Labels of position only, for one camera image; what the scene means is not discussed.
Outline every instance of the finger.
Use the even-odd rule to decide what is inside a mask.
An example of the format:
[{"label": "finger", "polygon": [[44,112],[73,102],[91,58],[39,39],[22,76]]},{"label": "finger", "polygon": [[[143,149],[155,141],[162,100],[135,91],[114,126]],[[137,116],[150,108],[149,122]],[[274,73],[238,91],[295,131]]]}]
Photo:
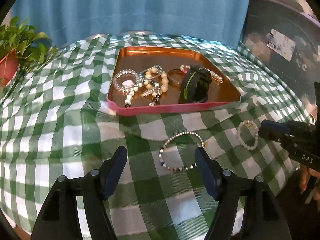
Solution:
[{"label": "finger", "polygon": [[320,184],[318,183],[318,185],[315,188],[315,191],[313,193],[313,199],[320,201]]},{"label": "finger", "polygon": [[312,168],[308,168],[308,172],[311,176],[319,178],[320,179],[320,172],[313,170]]},{"label": "finger", "polygon": [[303,193],[307,189],[307,183],[309,179],[308,168],[304,165],[301,165],[300,172],[301,172],[301,179],[299,182],[299,188],[301,190],[301,193]]}]

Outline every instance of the blue gripper pad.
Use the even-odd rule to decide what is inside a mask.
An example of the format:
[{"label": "blue gripper pad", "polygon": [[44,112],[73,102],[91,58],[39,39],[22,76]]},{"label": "blue gripper pad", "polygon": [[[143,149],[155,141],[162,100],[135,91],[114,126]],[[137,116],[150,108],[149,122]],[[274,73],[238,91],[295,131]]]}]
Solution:
[{"label": "blue gripper pad", "polygon": [[112,157],[112,159],[115,158],[115,160],[107,176],[106,186],[103,191],[105,199],[108,199],[109,196],[115,192],[116,186],[118,185],[124,166],[127,162],[127,157],[127,149],[123,146],[120,146]]},{"label": "blue gripper pad", "polygon": [[[204,182],[204,186],[207,190],[208,195],[210,195],[214,200],[218,201],[220,198],[220,194],[217,191],[217,184],[219,185],[221,183],[221,175],[219,174],[219,169],[217,169],[217,175],[218,177],[215,178],[215,176],[212,174],[208,161],[211,161],[207,153],[202,147],[198,147],[195,151],[195,161],[197,164],[197,167],[201,173],[202,180]],[[204,151],[204,153],[207,155],[208,158],[205,159],[204,153],[201,152],[201,150]]]},{"label": "blue gripper pad", "polygon": [[274,122],[274,121],[270,121],[270,120],[263,120],[261,122],[261,127],[265,127],[270,130],[275,130],[277,132],[287,133],[287,134],[290,134],[290,131],[291,131],[289,126],[287,126],[286,124]]}]

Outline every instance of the tray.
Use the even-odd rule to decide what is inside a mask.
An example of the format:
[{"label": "tray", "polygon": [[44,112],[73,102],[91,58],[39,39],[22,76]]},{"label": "tray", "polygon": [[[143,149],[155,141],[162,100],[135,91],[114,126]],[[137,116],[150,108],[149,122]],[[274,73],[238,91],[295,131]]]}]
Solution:
[{"label": "tray", "polygon": [[[180,90],[178,87],[169,83],[168,91],[161,95],[160,104],[157,106],[148,106],[152,101],[152,95],[145,98],[141,97],[141,93],[146,90],[144,86],[143,89],[135,93],[131,107],[125,108],[124,100],[126,99],[126,95],[118,92],[113,87],[112,82],[110,82],[107,95],[110,109],[116,111],[116,113],[121,116],[186,113],[204,111],[212,107],[240,101],[240,92],[231,84],[230,80],[202,54],[188,49],[140,46],[122,48],[116,60],[113,76],[124,69],[133,69],[139,73],[154,65],[160,65],[166,73],[171,69],[179,69],[181,65],[201,65],[221,76],[223,83],[212,80],[208,101],[194,104],[178,104]],[[182,81],[183,76],[177,74],[173,76],[173,78]]]}]

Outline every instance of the pink bead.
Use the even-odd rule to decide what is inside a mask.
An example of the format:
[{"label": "pink bead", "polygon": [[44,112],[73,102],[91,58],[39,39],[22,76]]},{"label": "pink bead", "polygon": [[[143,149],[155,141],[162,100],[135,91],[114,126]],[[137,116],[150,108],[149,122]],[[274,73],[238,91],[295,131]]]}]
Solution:
[{"label": "pink bead", "polygon": [[131,87],[131,86],[134,85],[134,82],[129,79],[129,80],[123,81],[123,82],[122,82],[122,85],[123,85],[124,87]]}]

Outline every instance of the table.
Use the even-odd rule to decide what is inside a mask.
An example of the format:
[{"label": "table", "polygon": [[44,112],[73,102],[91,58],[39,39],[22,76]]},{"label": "table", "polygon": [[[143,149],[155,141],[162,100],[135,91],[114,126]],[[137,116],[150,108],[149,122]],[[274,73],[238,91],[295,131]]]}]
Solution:
[{"label": "table", "polygon": [[[117,53],[126,46],[200,52],[237,87],[241,103],[187,114],[117,116],[108,108],[106,95]],[[308,122],[292,90],[241,43],[233,50],[218,42],[141,33],[75,42],[44,68],[29,73],[3,103],[0,207],[31,232],[59,175],[83,176],[123,145],[128,162],[114,195],[105,202],[118,239],[202,239],[218,203],[206,193],[197,169],[165,171],[158,162],[159,148],[177,132],[196,131],[223,168],[246,178],[260,174],[277,194],[297,163],[279,143],[259,138],[258,148],[249,152],[235,136],[241,121],[252,120],[259,127],[263,119]],[[252,140],[249,131],[242,136]],[[183,136],[175,143],[164,153],[166,162],[192,163],[196,139]],[[77,200],[82,233],[90,239],[83,202]],[[240,199],[234,232],[241,227],[243,205]]]}]

